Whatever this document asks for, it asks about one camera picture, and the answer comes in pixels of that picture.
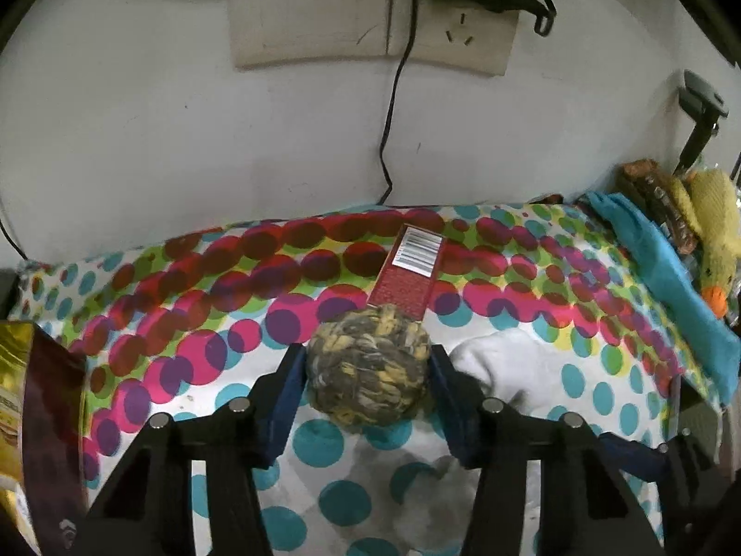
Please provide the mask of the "small white sock bundle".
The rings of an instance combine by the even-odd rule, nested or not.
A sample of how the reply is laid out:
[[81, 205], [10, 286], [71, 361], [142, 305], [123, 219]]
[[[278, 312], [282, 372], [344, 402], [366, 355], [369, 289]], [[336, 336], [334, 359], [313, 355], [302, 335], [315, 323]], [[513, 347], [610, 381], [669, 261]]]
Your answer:
[[563, 396], [563, 357], [524, 330], [466, 340], [450, 359], [457, 372], [476, 380], [485, 397], [500, 399], [526, 416], [559, 405]]

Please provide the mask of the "yellow grey rope ball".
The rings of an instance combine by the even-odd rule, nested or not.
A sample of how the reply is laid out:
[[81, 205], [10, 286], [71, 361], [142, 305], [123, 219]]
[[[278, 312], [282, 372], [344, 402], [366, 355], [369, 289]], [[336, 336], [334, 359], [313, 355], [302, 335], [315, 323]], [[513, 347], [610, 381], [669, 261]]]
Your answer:
[[425, 398], [430, 355], [423, 325], [397, 306], [346, 311], [309, 340], [310, 402], [348, 429], [395, 424]]

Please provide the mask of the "red cigarette box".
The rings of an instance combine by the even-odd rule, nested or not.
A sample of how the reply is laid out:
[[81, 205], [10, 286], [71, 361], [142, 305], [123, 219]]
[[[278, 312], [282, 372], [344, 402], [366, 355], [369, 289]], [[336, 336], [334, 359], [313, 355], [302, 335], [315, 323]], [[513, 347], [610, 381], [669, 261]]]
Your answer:
[[383, 262], [368, 305], [393, 305], [420, 322], [440, 272], [443, 246], [443, 236], [405, 223]]

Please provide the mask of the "teal cloth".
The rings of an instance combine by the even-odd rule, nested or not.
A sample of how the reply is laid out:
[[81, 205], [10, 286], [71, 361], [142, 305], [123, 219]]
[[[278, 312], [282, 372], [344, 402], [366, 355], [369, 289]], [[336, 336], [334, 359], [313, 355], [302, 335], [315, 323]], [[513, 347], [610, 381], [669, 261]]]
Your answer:
[[621, 193], [590, 191], [589, 206], [612, 226], [638, 266], [652, 295], [671, 312], [671, 319], [697, 361], [715, 384], [723, 405], [739, 388], [740, 339], [712, 313], [693, 287], [690, 276], [665, 235]]

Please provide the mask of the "gold metal tin box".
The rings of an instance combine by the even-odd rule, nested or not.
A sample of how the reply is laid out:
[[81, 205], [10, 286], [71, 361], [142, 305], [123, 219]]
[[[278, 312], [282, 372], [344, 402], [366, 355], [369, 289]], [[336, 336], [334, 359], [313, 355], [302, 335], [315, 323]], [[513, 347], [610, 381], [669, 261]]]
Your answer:
[[85, 364], [32, 322], [1, 324], [1, 551], [66, 555], [87, 510]]

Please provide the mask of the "polka dot bed sheet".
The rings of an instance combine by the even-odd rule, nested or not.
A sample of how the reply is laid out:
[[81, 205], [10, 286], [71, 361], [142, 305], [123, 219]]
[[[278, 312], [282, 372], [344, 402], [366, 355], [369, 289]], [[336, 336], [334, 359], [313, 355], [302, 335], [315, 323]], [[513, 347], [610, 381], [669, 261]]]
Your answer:
[[[658, 448], [681, 375], [720, 395], [612, 226], [589, 206], [452, 206], [240, 223], [150, 247], [20, 270], [8, 322], [32, 322], [85, 364], [81, 419], [88, 513], [150, 416], [211, 416], [275, 372], [291, 344], [368, 308], [402, 226], [445, 238], [420, 321], [448, 357], [520, 329], [563, 357], [559, 405], [596, 436]], [[464, 555], [480, 473], [448, 449], [428, 385], [412, 416], [348, 429], [315, 409], [308, 377], [284, 453], [252, 472], [268, 555]], [[657, 482], [626, 473], [663, 547]], [[538, 462], [527, 466], [524, 540], [539, 551]], [[212, 551], [206, 466], [191, 466], [193, 555]]]

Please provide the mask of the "brown snack packet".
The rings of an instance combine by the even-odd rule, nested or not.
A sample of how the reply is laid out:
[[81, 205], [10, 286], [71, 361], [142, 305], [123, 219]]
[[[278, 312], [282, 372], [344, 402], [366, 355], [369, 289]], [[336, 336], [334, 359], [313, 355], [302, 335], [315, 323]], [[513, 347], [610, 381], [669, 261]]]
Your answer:
[[669, 179], [656, 161], [643, 158], [618, 168], [615, 187], [665, 232], [674, 250], [681, 256], [692, 255], [698, 237], [669, 192]]

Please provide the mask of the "yellow duck plush toy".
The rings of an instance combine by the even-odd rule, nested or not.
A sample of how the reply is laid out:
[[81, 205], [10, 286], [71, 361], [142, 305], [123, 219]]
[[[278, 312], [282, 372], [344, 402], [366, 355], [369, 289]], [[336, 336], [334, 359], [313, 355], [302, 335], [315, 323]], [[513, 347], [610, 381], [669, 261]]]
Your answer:
[[736, 187], [720, 168], [706, 168], [684, 178], [672, 176], [668, 186], [684, 221], [700, 239], [701, 297], [721, 319], [727, 314], [727, 299], [740, 258]]

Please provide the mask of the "black clamp stand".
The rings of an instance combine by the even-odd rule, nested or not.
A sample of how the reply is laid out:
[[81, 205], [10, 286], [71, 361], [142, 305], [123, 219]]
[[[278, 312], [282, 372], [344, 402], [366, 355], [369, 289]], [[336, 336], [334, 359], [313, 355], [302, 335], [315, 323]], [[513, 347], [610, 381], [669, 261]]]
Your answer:
[[728, 117], [725, 99], [713, 86], [690, 69], [683, 72], [683, 84], [678, 88], [678, 102], [682, 111], [695, 122], [690, 138], [679, 155], [674, 168], [676, 175], [688, 171], [700, 158], [704, 147], [718, 132], [718, 122]]

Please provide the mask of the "beige wall socket plate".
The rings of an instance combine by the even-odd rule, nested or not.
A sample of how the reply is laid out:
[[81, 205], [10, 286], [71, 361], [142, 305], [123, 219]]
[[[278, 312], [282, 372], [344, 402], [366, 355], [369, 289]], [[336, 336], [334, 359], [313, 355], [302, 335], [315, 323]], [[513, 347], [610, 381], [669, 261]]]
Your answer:
[[501, 76], [519, 16], [465, 0], [229, 0], [235, 67], [397, 58]]

